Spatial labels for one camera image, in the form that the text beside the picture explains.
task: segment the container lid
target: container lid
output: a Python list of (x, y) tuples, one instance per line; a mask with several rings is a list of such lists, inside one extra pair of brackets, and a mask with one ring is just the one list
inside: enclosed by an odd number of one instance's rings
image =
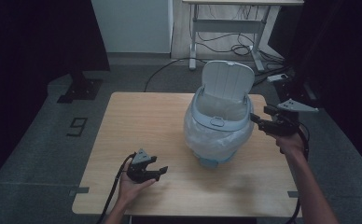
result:
[(202, 71), (204, 93), (236, 102), (251, 91), (254, 80), (254, 71), (240, 63), (211, 61)]

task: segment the table leg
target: table leg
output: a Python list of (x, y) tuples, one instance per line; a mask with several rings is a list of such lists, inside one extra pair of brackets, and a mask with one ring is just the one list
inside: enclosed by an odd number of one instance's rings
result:
[(271, 6), (267, 6), (265, 13), (263, 15), (262, 20), (260, 21), (260, 25), (259, 25), (259, 30), (258, 30), (258, 34), (257, 34), (257, 39), (254, 42), (254, 46), (250, 47), (251, 49), (251, 55), (253, 56), (254, 62), (257, 66), (257, 70), (259, 72), (263, 72), (265, 71), (265, 68), (263, 67), (262, 64), (262, 59), (260, 57), (260, 54), (258, 52), (258, 47), (259, 47), (259, 43), (260, 43), (260, 39), (262, 38), (263, 35), (263, 31), (265, 30), (265, 26), (266, 26), (266, 22), (268, 20), (268, 16), (269, 16), (269, 12), (271, 11)]
[(196, 28), (195, 22), (198, 20), (198, 5), (193, 5), (193, 20), (192, 20), (192, 43), (189, 49), (189, 70), (196, 69)]

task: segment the white wall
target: white wall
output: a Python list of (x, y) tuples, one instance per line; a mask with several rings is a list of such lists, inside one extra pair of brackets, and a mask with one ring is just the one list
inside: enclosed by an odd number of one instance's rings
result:
[(173, 0), (92, 0), (107, 52), (170, 53)]

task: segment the human arm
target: human arm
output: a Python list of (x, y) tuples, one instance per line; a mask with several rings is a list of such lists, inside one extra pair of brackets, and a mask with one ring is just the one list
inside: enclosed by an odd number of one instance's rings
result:
[(339, 223), (303, 155), (303, 142), (299, 135), (269, 135), (276, 139), (276, 145), (283, 150), (294, 172), (304, 223)]
[[(127, 170), (128, 167), (129, 163), (125, 165), (125, 170)], [(119, 192), (117, 201), (115, 202), (115, 205), (112, 208), (111, 213), (105, 220), (104, 224), (119, 224), (128, 205), (138, 196), (138, 194), (143, 189), (151, 186), (155, 182), (155, 179), (150, 179), (144, 183), (136, 184), (126, 175), (125, 172), (123, 172), (119, 180)]]

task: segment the wooden table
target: wooden table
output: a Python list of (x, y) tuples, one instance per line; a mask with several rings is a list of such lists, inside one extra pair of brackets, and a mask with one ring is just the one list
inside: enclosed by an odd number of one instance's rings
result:
[[(286, 160), (274, 140), (257, 126), (229, 162), (216, 169), (199, 164), (184, 140), (185, 112), (191, 93), (116, 92), (111, 96), (90, 154), (73, 211), (101, 214), (114, 177), (124, 159), (143, 148), (158, 160), (147, 170), (168, 165), (167, 174), (136, 199), (128, 215), (199, 217), (290, 217), (296, 191)], [(266, 104), (250, 95), (263, 119)], [(118, 191), (109, 209), (115, 203)]]
[[(303, 0), (183, 0), (183, 3), (193, 5), (192, 42), (189, 49), (189, 69), (196, 69), (196, 33), (236, 33), (257, 34), (254, 45), (250, 46), (251, 55), (258, 71), (264, 71), (261, 56), (258, 52), (260, 39), (265, 29), (266, 21), (271, 6), (302, 6)], [(240, 6), (265, 6), (265, 12), (261, 20), (202, 20), (199, 19), (199, 5), (240, 5)]]

